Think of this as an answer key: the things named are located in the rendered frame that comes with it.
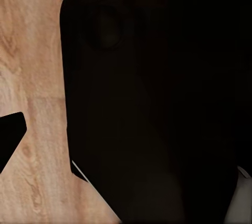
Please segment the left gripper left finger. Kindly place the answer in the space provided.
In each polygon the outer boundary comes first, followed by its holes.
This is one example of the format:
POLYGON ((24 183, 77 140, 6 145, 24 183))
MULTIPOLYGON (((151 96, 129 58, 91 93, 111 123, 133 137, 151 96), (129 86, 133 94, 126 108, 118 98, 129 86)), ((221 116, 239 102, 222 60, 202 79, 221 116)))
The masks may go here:
POLYGON ((0 174, 27 131, 22 112, 0 118, 0 174))

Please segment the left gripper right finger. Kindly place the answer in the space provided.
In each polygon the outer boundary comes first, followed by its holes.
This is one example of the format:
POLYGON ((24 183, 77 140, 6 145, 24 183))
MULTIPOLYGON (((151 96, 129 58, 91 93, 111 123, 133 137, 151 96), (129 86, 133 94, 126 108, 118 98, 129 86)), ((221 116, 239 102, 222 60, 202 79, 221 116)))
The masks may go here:
POLYGON ((252 153, 252 113, 240 112, 236 131, 252 153))

